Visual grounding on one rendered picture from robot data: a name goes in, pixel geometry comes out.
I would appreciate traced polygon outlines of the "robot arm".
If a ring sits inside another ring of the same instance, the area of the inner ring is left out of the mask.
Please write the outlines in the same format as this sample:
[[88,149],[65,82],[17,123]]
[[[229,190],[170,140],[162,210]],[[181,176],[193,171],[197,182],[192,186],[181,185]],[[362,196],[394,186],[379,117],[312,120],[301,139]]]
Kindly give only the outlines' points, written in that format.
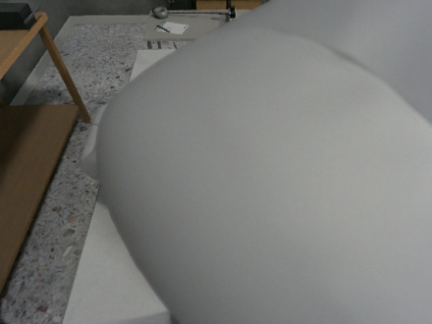
[[432,324],[432,0],[272,0],[101,106],[81,168],[180,324]]

